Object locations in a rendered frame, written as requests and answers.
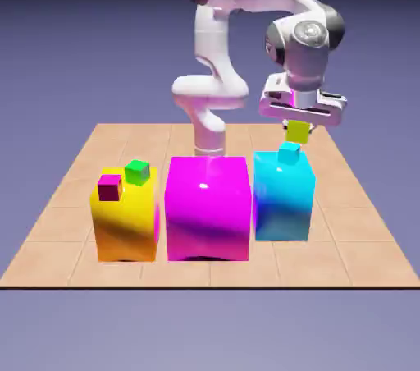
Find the small magenta cube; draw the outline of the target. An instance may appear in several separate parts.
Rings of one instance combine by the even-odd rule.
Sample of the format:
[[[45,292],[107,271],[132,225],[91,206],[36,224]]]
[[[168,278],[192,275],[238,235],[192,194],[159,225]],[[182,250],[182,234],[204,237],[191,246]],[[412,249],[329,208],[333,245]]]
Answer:
[[[97,184],[100,201],[117,202],[122,195],[121,174],[102,174]]]

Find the small yellow cube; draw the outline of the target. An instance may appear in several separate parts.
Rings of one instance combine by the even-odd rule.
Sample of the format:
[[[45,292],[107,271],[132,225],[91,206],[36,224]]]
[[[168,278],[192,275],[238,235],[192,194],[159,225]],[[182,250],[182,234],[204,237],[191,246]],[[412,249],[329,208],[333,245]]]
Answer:
[[[304,121],[289,120],[285,140],[296,144],[307,144],[311,125]]]

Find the small cyan cube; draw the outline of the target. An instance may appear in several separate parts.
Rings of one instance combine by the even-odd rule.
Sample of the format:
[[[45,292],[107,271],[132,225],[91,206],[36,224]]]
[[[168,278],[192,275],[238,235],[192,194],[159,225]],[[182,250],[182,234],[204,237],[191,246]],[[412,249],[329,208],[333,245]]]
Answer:
[[[294,165],[299,161],[301,146],[294,142],[283,142],[278,150],[278,162],[285,165]]]

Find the small green cube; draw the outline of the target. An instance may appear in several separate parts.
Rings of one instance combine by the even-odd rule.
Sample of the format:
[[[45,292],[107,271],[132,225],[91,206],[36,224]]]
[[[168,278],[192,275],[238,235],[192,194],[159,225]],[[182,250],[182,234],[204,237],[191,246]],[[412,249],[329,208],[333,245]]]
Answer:
[[[125,166],[125,179],[127,183],[142,186],[149,178],[149,162],[133,159]]]

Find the large yellow box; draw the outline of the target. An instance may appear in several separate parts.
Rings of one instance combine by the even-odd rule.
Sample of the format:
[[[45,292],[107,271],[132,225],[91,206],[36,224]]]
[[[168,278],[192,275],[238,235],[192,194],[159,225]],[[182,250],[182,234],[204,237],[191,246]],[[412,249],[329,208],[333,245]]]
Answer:
[[[104,168],[102,174],[121,174],[122,195],[117,202],[100,201],[98,183],[90,195],[98,259],[102,262],[154,261],[159,239],[157,168],[150,169],[150,178],[142,186],[127,183],[122,167]]]

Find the large cyan box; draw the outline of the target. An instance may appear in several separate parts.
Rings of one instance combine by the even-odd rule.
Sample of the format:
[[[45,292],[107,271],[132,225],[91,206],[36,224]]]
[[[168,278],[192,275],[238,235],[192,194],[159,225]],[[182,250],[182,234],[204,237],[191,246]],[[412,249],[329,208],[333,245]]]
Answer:
[[[306,241],[316,177],[302,149],[299,161],[294,165],[279,163],[278,150],[253,153],[255,239]]]

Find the large magenta box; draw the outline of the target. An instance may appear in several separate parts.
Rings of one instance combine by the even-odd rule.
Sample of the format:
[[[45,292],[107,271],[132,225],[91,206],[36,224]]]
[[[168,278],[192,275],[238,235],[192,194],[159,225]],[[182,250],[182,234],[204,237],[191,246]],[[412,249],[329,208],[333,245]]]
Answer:
[[[165,189],[167,257],[247,261],[252,195],[244,157],[173,157]]]

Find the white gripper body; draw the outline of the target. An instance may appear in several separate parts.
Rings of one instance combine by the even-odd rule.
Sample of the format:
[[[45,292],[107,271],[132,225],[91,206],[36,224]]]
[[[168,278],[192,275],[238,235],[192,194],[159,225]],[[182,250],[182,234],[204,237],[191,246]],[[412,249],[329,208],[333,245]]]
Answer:
[[[309,108],[295,108],[293,95],[279,92],[262,94],[258,112],[279,121],[303,121],[314,126],[338,126],[346,108],[343,95],[317,92],[317,101]]]

